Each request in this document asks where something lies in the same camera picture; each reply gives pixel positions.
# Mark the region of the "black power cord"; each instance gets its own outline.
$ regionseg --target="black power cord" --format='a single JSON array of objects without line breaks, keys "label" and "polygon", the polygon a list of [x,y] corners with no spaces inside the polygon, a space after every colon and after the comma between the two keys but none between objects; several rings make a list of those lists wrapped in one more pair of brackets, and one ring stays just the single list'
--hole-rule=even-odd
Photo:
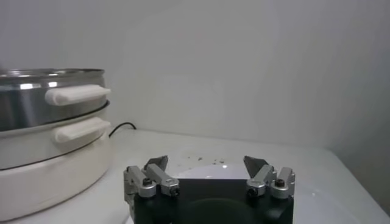
[{"label": "black power cord", "polygon": [[123,122],[123,123],[117,125],[117,126],[111,131],[111,133],[108,134],[108,137],[111,138],[111,135],[113,135],[113,134],[117,131],[118,128],[120,128],[120,127],[122,127],[123,125],[126,125],[126,124],[131,125],[131,126],[133,127],[134,130],[137,129],[133,123],[130,123],[130,122]]}]

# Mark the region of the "white pot base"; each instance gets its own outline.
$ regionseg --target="white pot base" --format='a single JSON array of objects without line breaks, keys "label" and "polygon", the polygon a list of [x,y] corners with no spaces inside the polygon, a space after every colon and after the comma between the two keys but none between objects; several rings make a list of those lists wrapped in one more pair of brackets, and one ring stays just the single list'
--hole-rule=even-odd
[{"label": "white pot base", "polygon": [[78,194],[103,175],[112,154],[105,133],[75,152],[0,171],[0,221],[40,211]]}]

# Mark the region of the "white wall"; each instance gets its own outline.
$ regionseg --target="white wall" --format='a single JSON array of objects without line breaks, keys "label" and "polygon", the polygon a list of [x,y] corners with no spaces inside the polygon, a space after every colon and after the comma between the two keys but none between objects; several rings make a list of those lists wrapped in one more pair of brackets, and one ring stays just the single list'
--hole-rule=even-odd
[{"label": "white wall", "polygon": [[390,214],[389,165],[390,123],[384,124],[376,135],[356,148],[346,165],[355,173],[360,183]]},{"label": "white wall", "polygon": [[1,4],[2,66],[106,69],[114,123],[326,147],[351,164],[390,121],[388,0]]}]

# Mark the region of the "pot handle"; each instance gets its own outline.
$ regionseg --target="pot handle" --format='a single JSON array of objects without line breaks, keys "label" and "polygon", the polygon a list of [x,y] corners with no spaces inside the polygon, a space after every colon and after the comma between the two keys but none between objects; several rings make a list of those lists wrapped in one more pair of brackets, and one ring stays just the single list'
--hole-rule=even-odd
[{"label": "pot handle", "polygon": [[50,105],[65,106],[103,97],[111,90],[99,85],[82,85],[49,89],[44,99]]},{"label": "pot handle", "polygon": [[53,129],[52,138],[57,143],[69,142],[97,131],[104,131],[109,126],[111,126],[111,123],[108,121],[93,117],[75,124]]}]

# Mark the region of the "white plate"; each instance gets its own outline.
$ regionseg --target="white plate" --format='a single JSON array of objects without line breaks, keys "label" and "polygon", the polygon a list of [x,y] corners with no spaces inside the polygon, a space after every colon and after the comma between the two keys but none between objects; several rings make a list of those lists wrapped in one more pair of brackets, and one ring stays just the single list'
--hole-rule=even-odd
[{"label": "white plate", "polygon": [[[299,173],[296,175],[294,223],[360,224],[331,195],[321,192],[314,186],[310,186],[306,180],[300,180]],[[178,174],[176,178],[248,179],[249,175],[242,164],[224,164],[187,170]]]}]

